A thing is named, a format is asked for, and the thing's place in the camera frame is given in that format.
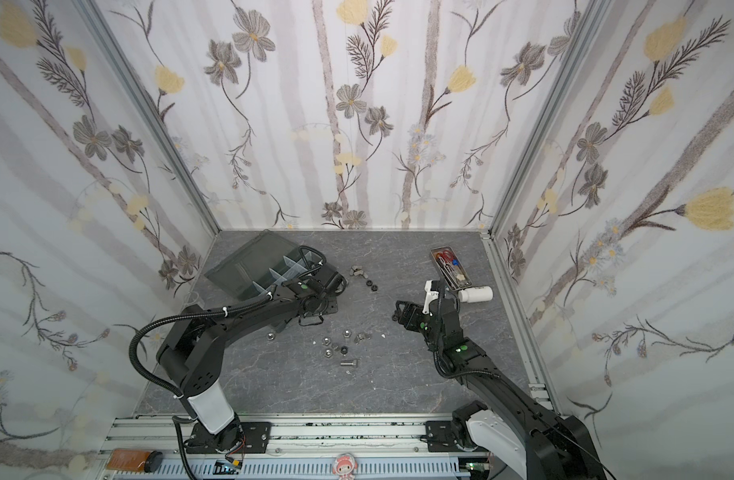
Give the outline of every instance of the gray marble tabletop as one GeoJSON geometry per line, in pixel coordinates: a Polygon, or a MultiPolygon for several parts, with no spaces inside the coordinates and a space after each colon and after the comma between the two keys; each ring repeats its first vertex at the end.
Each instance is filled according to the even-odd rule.
{"type": "MultiPolygon", "coordinates": [[[[222,232],[209,258],[207,271],[258,232],[222,232]]],[[[318,326],[296,321],[269,341],[270,328],[242,338],[227,350],[220,383],[239,413],[431,413],[451,412],[477,397],[456,380],[442,379],[419,333],[391,321],[394,302],[423,303],[423,286],[439,278],[430,249],[449,245],[476,285],[495,290],[495,279],[476,232],[285,231],[281,235],[313,246],[352,282],[338,297],[339,311],[318,326]],[[372,292],[364,280],[349,277],[351,265],[361,264],[378,285],[372,292]],[[370,340],[346,342],[343,330],[369,332],[370,340]],[[349,353],[325,358],[322,340],[331,337],[349,353]],[[341,360],[359,359],[357,368],[341,360]]],[[[235,303],[200,276],[194,290],[207,308],[235,303]]],[[[518,386],[527,377],[504,307],[495,292],[490,302],[461,305],[464,333],[487,351],[495,364],[518,386]]],[[[181,412],[172,395],[149,385],[137,414],[181,412]]]]}

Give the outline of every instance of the wallpapered wall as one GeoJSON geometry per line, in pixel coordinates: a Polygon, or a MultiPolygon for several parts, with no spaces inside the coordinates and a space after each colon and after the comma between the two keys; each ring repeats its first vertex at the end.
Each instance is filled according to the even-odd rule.
{"type": "Polygon", "coordinates": [[[225,229],[486,228],[586,5],[97,3],[225,229]]]}
{"type": "Polygon", "coordinates": [[[0,478],[84,477],[212,239],[115,78],[69,2],[0,2],[0,478]]]}
{"type": "Polygon", "coordinates": [[[497,242],[618,478],[734,478],[734,2],[615,2],[497,242]]]}

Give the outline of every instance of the black mounting plate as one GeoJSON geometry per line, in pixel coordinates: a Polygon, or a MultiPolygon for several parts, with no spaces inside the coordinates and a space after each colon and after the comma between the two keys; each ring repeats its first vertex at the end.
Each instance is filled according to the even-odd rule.
{"type": "MultiPolygon", "coordinates": [[[[266,453],[266,447],[269,444],[269,437],[271,436],[271,422],[242,422],[242,430],[244,431],[245,438],[244,453],[266,453]]],[[[209,436],[209,433],[207,430],[204,430],[202,424],[197,423],[192,431],[192,436],[195,437],[189,438],[184,442],[186,453],[210,454],[217,452],[214,447],[205,445],[205,442],[200,441],[200,437],[203,435],[209,436]]]]}
{"type": "MultiPolygon", "coordinates": [[[[425,440],[429,444],[429,452],[464,452],[455,444],[451,422],[428,421],[425,423],[425,440]]],[[[477,447],[473,452],[487,452],[477,447]]]]}

